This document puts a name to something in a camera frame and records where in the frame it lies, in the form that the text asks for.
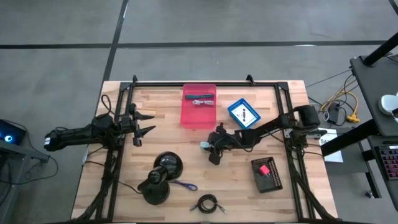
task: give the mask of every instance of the wooden table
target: wooden table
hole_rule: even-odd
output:
[[[308,104],[304,82],[288,83],[293,106]],[[120,82],[105,82],[103,85],[102,94],[109,95],[113,108],[117,102],[119,84]],[[217,123],[224,122],[224,127],[229,133],[240,128],[228,114],[227,107],[240,98],[244,98],[260,114],[261,120],[256,127],[278,116],[275,91],[271,87],[218,87]],[[132,135],[127,136],[120,181],[136,188],[147,178],[155,158],[161,152],[172,151],[183,161],[184,168],[179,181],[197,185],[198,191],[192,192],[179,185],[170,184],[170,196],[167,201],[155,206],[146,203],[142,195],[119,184],[113,221],[297,221],[284,145],[272,137],[267,137],[256,145],[251,153],[243,150],[225,151],[221,164],[215,166],[208,161],[209,152],[201,150],[199,146],[200,141],[207,140],[212,130],[190,130],[180,127],[181,100],[182,87],[134,88],[133,102],[138,111],[155,116],[154,119],[141,121],[139,124],[141,127],[156,125],[156,128],[142,138],[142,147],[134,147]],[[97,112],[106,112],[101,103]],[[281,132],[275,135],[282,139]],[[89,151],[99,147],[100,145],[90,145]],[[316,146],[310,146],[306,151],[321,152]],[[275,159],[283,189],[260,194],[254,182],[250,161],[269,156]],[[91,155],[88,160],[103,164],[105,158],[106,150],[103,149]],[[337,217],[323,158],[314,154],[306,154],[304,158],[312,192],[327,211]],[[72,218],[78,217],[98,193],[102,175],[102,166],[89,163],[84,165]],[[198,209],[190,212],[189,208],[204,194],[215,195],[219,204],[227,209],[227,214],[218,209],[212,214],[202,214]],[[301,190],[300,196],[306,215],[307,209]]]

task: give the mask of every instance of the table leg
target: table leg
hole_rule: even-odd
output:
[[[359,125],[358,127],[348,131],[341,136],[327,142],[321,146],[323,156],[328,156],[340,149],[354,144],[362,139],[367,138],[370,135],[378,134],[377,126],[373,119]]]

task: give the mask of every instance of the blue box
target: blue box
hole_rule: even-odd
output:
[[[250,126],[261,119],[260,115],[243,98],[229,106],[228,111],[229,115],[243,129],[250,128]]]

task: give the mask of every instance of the small box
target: small box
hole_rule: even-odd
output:
[[[269,168],[269,175],[263,175],[259,171],[260,167],[263,165]],[[254,172],[254,180],[256,181],[257,189],[260,193],[283,189],[273,157],[253,160],[251,161],[251,166]]]
[[[260,115],[243,98],[229,106],[228,111],[229,115],[243,129],[249,128],[261,119]]]
[[[211,98],[186,99],[185,95],[213,95]],[[214,84],[184,84],[180,124],[189,129],[214,129],[216,126],[217,89]],[[194,100],[210,100],[212,105],[194,105]]]

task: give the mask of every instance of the blue light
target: blue light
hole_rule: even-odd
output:
[[[6,142],[11,142],[12,141],[12,137],[11,136],[6,136],[4,138],[4,140],[6,140]]]

